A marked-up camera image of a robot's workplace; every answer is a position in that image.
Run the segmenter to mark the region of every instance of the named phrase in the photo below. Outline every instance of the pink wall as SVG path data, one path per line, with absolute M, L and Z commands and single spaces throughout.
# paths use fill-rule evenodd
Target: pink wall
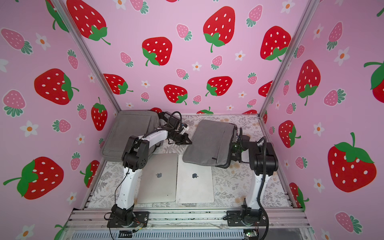
M 31 240 L 55 238 L 61 229 L 55 225 L 63 226 L 85 198 L 87 187 L 80 171 L 92 177 L 90 171 L 97 166 L 86 168 L 101 160 L 99 138 L 105 139 L 114 119 L 113 106 L 97 80 L 90 81 L 91 70 L 71 35 L 61 23 L 56 22 L 54 30 L 53 22 L 45 1 L 6 1 L 0 9 L 0 95 L 5 108 L 0 114 L 0 182 L 22 177 L 1 185 L 1 239 L 25 239 L 23 234 Z M 25 49 L 32 53 L 23 54 Z M 70 49 L 76 54 L 70 58 L 76 69 L 68 59 Z M 64 73 L 79 89 L 73 89 L 71 101 L 69 82 L 62 83 Z M 101 131 L 91 120 L 98 97 L 108 112 Z M 85 109 L 81 116 L 78 104 Z M 69 130 L 64 121 L 58 131 L 53 129 L 54 121 L 61 119 L 70 124 Z M 73 159 L 76 152 L 80 157 Z
M 205 109 L 225 114 L 260 110 L 265 94 L 260 95 L 259 89 L 261 92 L 265 86 L 270 86 L 268 83 L 273 80 L 280 64 L 276 57 L 283 54 L 306 3 L 307 0 L 86 0 L 85 3 L 67 0 L 67 7 L 102 72 L 114 74 L 109 75 L 108 80 L 116 77 L 120 82 L 127 82 L 129 91 L 120 91 L 117 81 L 110 84 L 122 109 L 157 107 L 182 113 L 197 113 Z M 217 11 L 218 19 L 216 15 L 210 18 Z M 91 29 L 92 25 L 96 26 L 96 31 Z M 210 37 L 216 32 L 220 34 L 218 40 Z M 207 42 L 204 33 L 211 43 Z M 265 60 L 275 48 L 273 60 Z M 151 53 L 154 54 L 152 62 L 159 66 L 148 61 Z M 216 70 L 214 65 L 211 68 L 214 63 L 219 66 Z M 256 74 L 257 80 L 255 76 L 249 76 L 251 73 Z M 211 86 L 217 84 L 219 89 L 207 90 L 211 78 L 214 78 Z M 174 86 L 167 86 L 165 92 L 164 87 L 168 84 Z M 176 103 L 179 100 L 177 96 L 182 97 L 180 104 Z
M 384 72 L 383 65 L 364 64 L 384 60 L 384 15 L 377 16 L 383 7 L 379 1 L 321 2 L 268 108 L 280 167 L 317 239 L 382 235 Z M 293 124 L 301 136 L 294 144 Z

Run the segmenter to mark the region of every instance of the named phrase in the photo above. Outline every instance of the strawberry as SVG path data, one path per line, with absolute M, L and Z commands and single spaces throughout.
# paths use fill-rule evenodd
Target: strawberry
M 141 14 L 147 14 L 148 12 L 148 5 L 147 2 L 143 2 L 143 0 L 129 0 L 132 4 L 132 7 L 136 11 L 140 11 Z
M 129 68 L 133 67 L 133 62 L 132 62 L 132 58 L 126 54 L 125 52 L 121 52 L 120 53 L 120 59 L 123 63 L 125 63 L 125 65 Z
M 79 104 L 77 105 L 77 111 L 79 112 L 79 117 L 82 119 L 82 120 L 86 120 L 87 119 L 87 110 L 84 108 L 84 105 L 82 104 Z
M 64 171 L 57 163 L 47 157 L 38 157 L 23 168 L 21 177 L 7 180 L 3 185 L 20 179 L 17 191 L 22 197 L 32 200 L 56 188 L 63 177 Z
M 72 49 L 70 49 L 68 50 L 68 55 L 68 62 L 73 67 L 73 69 L 77 69 L 77 67 L 79 66 L 79 61 L 76 58 L 76 54 L 74 53 L 74 51 L 72 51 Z
M 289 184 L 289 187 L 291 189 L 291 192 L 293 194 L 293 198 L 295 199 L 295 202 L 297 203 L 298 208 L 303 208 L 303 211 L 305 211 L 305 204 L 304 202 L 308 202 L 310 199 L 307 198 L 304 200 L 303 193 L 301 192 L 300 188 L 296 185 L 296 183 L 291 182 Z
M 25 108 L 25 100 L 17 90 L 9 90 L 3 97 L 3 103 L 5 104 L 4 111 L 13 118 L 20 117 L 24 113 L 22 109 Z
M 248 75 L 248 80 L 247 80 L 247 82 L 248 82 L 249 84 L 251 84 L 251 85 L 254 85 L 254 84 L 256 83 L 256 81 L 257 81 L 256 73 L 250 73 L 250 74 Z
M 257 102 L 257 99 L 252 99 L 251 101 L 248 102 L 247 108 L 253 107 Z
M 296 137 L 296 127 L 290 120 L 280 124 L 279 136 L 287 148 L 290 148 L 295 144 L 295 138 L 301 138 L 301 136 Z
M 181 68 L 176 69 L 176 74 L 179 78 L 182 78 L 184 80 L 189 78 L 188 73 L 184 69 L 181 69 Z
M 371 90 L 373 96 L 384 103 L 384 62 L 368 62 L 364 64 L 364 67 L 369 65 L 380 65 L 371 76 Z
M 81 35 L 111 45 L 103 39 L 107 36 L 107 23 L 98 11 L 82 0 L 67 0 L 67 8 Z
M 293 53 L 294 58 L 299 58 L 303 55 L 305 50 L 305 47 L 303 45 L 300 45 L 298 48 L 296 48 L 295 52 Z
M 193 98 L 193 104 L 198 105 L 200 102 L 201 102 L 201 96 L 200 95 L 196 95 Z
M 368 153 L 355 147 L 355 134 L 351 132 L 353 145 L 341 142 L 328 152 L 328 165 L 332 181 L 344 192 L 353 192 L 368 185 L 376 177 L 376 167 Z
M 331 51 L 336 47 L 337 41 L 341 38 L 342 34 L 343 34 L 343 23 L 338 22 L 333 27 L 332 31 L 329 33 L 329 36 L 328 36 L 329 42 L 327 42 L 328 51 Z
M 307 60 L 301 66 L 296 83 L 296 92 L 301 98 L 306 98 L 304 106 L 307 106 L 308 96 L 315 93 L 320 84 L 320 71 L 312 60 Z
M 98 99 L 99 102 L 95 103 L 91 109 L 91 117 L 96 130 L 101 131 L 107 121 L 108 112 L 105 106 L 101 104 L 100 97 L 98 97 Z
M 296 103 L 290 103 L 286 109 L 286 113 L 291 115 L 294 111 L 296 111 Z
M 212 59 L 211 68 L 213 70 L 217 70 L 221 66 L 222 63 L 223 63 L 223 56 L 218 55 L 214 59 Z
M 59 105 L 68 104 L 73 97 L 71 80 L 62 70 L 53 68 L 35 79 L 35 90 L 43 98 Z
M 269 89 L 271 88 L 271 85 L 272 85 L 272 81 L 262 85 L 260 88 L 259 88 L 259 95 L 263 96 L 263 97 L 266 97 L 266 95 L 268 94 L 269 92 Z
M 67 120 L 61 119 L 54 121 L 52 127 L 56 132 L 64 133 L 71 129 L 71 124 Z
M 343 89 L 338 89 L 337 91 L 333 89 L 330 91 L 324 98 L 324 104 L 327 106 L 334 107 L 336 104 L 340 104 L 345 100 L 347 94 Z
M 192 33 L 188 29 L 187 26 L 178 24 L 176 26 L 177 34 L 179 35 L 180 38 L 184 38 L 185 41 L 189 41 L 192 39 Z
M 260 56 L 265 60 L 273 60 L 283 55 L 291 42 L 291 35 L 279 26 L 271 27 L 264 35 Z
M 89 188 L 89 186 L 91 185 L 91 182 L 93 180 L 93 177 L 95 176 L 95 173 L 97 168 L 99 167 L 99 164 L 100 164 L 99 161 L 93 160 L 90 164 L 88 164 L 87 168 L 85 169 L 85 173 L 82 173 L 80 171 L 81 174 L 85 175 L 84 183 L 87 186 L 87 188 Z
M 355 231 L 357 234 L 362 233 L 362 226 L 352 215 L 349 216 L 345 212 L 338 212 L 336 213 L 335 218 L 336 221 L 348 232 L 353 233 L 353 231 Z
M 163 66 L 168 63 L 170 54 L 172 53 L 172 43 L 166 37 L 148 38 L 142 43 L 144 57 L 153 65 Z
M 298 157 L 296 158 L 296 166 L 300 169 L 304 169 L 304 168 L 307 168 L 308 166 L 308 162 L 307 162 L 307 159 L 305 159 L 304 157 Z
M 185 101 L 188 98 L 188 92 L 185 88 L 175 86 L 175 85 L 165 85 L 164 86 L 164 93 L 167 96 L 167 99 L 172 103 L 182 103 L 185 102 L 187 105 L 187 102 Z
M 207 82 L 207 94 L 210 93 L 213 96 L 221 96 L 226 93 L 229 87 L 232 85 L 232 78 L 228 76 L 223 77 L 214 77 L 208 80 Z
M 251 28 L 254 25 L 256 25 L 256 22 L 260 20 L 260 18 L 262 17 L 262 13 L 263 13 L 263 5 L 260 5 L 260 4 L 254 7 L 251 11 L 249 11 L 248 13 L 249 18 L 247 18 L 247 26 Z
M 211 43 L 211 53 L 213 53 L 213 45 L 220 47 L 229 43 L 234 32 L 235 11 L 228 6 L 220 8 L 208 18 L 203 26 L 205 40 Z
M 287 95 L 288 90 L 289 90 L 289 81 L 285 80 L 284 87 L 283 87 L 283 94 L 284 94 L 284 96 Z
M 72 155 L 72 159 L 71 159 L 72 171 L 75 171 L 79 167 L 79 165 L 80 165 L 80 153 L 75 152 Z

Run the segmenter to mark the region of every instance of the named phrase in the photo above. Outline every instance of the red strawberry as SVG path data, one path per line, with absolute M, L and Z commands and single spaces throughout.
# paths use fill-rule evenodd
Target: red strawberry
M 376 177 L 376 167 L 368 153 L 355 147 L 355 134 L 351 132 L 353 145 L 341 142 L 328 152 L 328 165 L 332 181 L 344 192 L 353 192 L 368 185 Z
M 341 38 L 342 34 L 343 34 L 343 23 L 338 22 L 333 27 L 332 31 L 329 33 L 329 36 L 328 36 L 329 42 L 327 42 L 328 51 L 331 51 L 336 47 L 337 41 Z
M 353 233 L 353 231 L 355 231 L 357 234 L 361 234 L 362 226 L 352 215 L 349 216 L 345 212 L 338 212 L 336 213 L 335 218 L 336 221 L 348 232 Z
M 101 104 L 100 98 L 98 99 L 99 103 L 95 103 L 91 109 L 91 117 L 96 130 L 101 131 L 107 121 L 108 112 L 105 106 Z
M 307 105 L 308 96 L 314 94 L 320 84 L 320 71 L 312 60 L 303 63 L 296 83 L 296 92 L 301 98 L 306 98 L 304 106 Z
M 32 46 L 28 41 L 24 41 L 24 38 L 20 33 L 7 28 L 1 28 L 0 32 L 3 38 L 12 48 L 20 50 L 22 53 L 28 55 L 33 53 Z
M 107 24 L 98 11 L 82 0 L 67 0 L 67 8 L 81 35 L 94 41 L 102 39 L 111 45 L 103 39 L 107 36 Z
M 88 164 L 88 166 L 85 170 L 85 173 L 82 173 L 80 171 L 81 174 L 85 175 L 84 176 L 84 183 L 87 186 L 87 188 L 89 188 L 89 186 L 91 185 L 91 182 L 93 180 L 93 177 L 95 176 L 95 173 L 96 173 L 97 168 L 99 167 L 99 164 L 100 164 L 99 161 L 93 160 L 90 164 Z
M 203 27 L 205 40 L 211 43 L 211 53 L 213 45 L 223 46 L 233 37 L 235 32 L 235 11 L 233 8 L 225 6 L 220 8 L 208 18 Z
M 207 94 L 210 93 L 213 96 L 221 96 L 226 93 L 229 87 L 232 85 L 232 78 L 228 76 L 223 77 L 214 77 L 208 80 L 207 82 Z
M 104 73 L 103 75 L 114 94 L 120 95 L 126 93 L 126 91 L 133 92 L 132 90 L 128 90 L 128 84 L 124 78 L 114 74 Z
M 74 53 L 74 51 L 72 51 L 72 49 L 70 49 L 68 50 L 68 55 L 68 61 L 70 65 L 73 67 L 73 69 L 77 69 L 77 67 L 79 66 L 79 61 L 76 58 L 76 54 Z
M 384 62 L 368 62 L 364 64 L 364 67 L 369 65 L 380 65 L 371 76 L 371 90 L 373 96 L 384 103 Z
M 172 103 L 182 103 L 185 102 L 187 105 L 187 102 L 185 101 L 188 98 L 188 92 L 185 88 L 175 86 L 175 85 L 165 85 L 164 86 L 164 93 L 167 96 L 167 99 Z
M 80 153 L 75 152 L 72 155 L 72 159 L 71 159 L 72 171 L 75 171 L 79 167 L 79 165 L 80 165 Z
M 269 89 L 271 88 L 271 85 L 272 85 L 272 81 L 262 85 L 260 88 L 259 88 L 259 95 L 263 96 L 263 97 L 266 97 L 266 95 L 268 94 L 269 92 Z
M 77 111 L 79 111 L 79 117 L 81 117 L 82 120 L 87 119 L 87 110 L 84 108 L 84 105 L 77 105 Z
M 37 199 L 56 188 L 64 177 L 63 169 L 52 159 L 38 157 L 22 170 L 22 176 L 7 180 L 3 185 L 20 179 L 17 191 L 26 199 Z
M 35 90 L 43 98 L 59 105 L 68 104 L 73 97 L 71 80 L 62 70 L 53 68 L 35 79 Z
M 291 35 L 279 26 L 271 27 L 264 35 L 260 56 L 265 60 L 273 60 L 283 55 L 291 42 Z
M 20 117 L 24 113 L 22 109 L 25 108 L 25 100 L 17 90 L 7 92 L 3 97 L 3 103 L 5 104 L 4 111 L 13 118 Z
M 163 66 L 168 63 L 172 53 L 172 43 L 166 37 L 148 38 L 142 43 L 144 57 L 153 65 Z
M 301 138 L 301 136 L 296 137 L 296 127 L 290 120 L 280 124 L 279 136 L 287 148 L 290 148 L 295 144 L 295 138 Z

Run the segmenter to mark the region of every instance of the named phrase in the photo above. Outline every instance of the silver laptop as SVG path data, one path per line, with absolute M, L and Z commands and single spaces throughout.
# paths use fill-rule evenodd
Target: silver laptop
M 177 153 L 153 154 L 142 170 L 137 203 L 174 202 Z

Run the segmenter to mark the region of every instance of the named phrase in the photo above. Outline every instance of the pink wallpaper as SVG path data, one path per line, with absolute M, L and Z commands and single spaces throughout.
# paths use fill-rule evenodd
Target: pink wallpaper
M 67 0 L 122 109 L 256 113 L 307 0 Z
M 384 4 L 324 0 L 266 126 L 317 239 L 381 239 Z
M 113 106 L 66 30 L 49 2 L 0 8 L 1 239 L 57 239 L 113 123 Z

